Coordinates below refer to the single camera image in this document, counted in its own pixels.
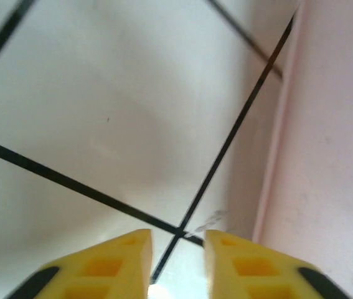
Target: wall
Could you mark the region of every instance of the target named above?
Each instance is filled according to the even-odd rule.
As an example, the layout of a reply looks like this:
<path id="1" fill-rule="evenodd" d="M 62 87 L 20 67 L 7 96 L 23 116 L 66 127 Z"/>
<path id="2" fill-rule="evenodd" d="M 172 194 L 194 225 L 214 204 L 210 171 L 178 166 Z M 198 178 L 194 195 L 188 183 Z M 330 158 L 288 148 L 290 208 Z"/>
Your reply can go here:
<path id="1" fill-rule="evenodd" d="M 353 295 L 353 1 L 306 1 L 296 21 L 255 240 Z"/>

